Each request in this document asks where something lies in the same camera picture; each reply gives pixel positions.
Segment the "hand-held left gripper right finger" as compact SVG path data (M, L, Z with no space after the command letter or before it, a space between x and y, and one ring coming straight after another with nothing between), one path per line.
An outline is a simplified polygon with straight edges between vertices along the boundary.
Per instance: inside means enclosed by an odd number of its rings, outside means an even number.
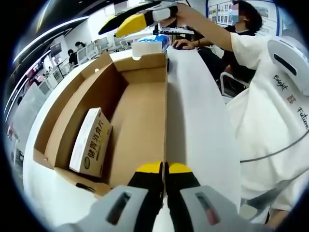
M225 196L202 186L186 165L165 163L165 186L174 230L177 232L253 232Z

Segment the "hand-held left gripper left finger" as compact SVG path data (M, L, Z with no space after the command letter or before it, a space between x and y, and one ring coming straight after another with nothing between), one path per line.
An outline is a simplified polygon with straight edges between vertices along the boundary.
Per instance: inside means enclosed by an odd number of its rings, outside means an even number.
M127 185L119 185L92 204L89 213L75 223L60 226L62 232L150 232L163 203L163 162L139 167Z

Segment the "person's right hand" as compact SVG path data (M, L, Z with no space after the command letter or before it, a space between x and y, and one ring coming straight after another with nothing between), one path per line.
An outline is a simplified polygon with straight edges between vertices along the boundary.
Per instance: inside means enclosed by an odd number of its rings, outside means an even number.
M177 26L189 25L191 17L193 17L196 13L195 9L182 3L178 3L177 8L178 12L174 16L161 20L159 24L163 27L167 27L174 22L177 22Z

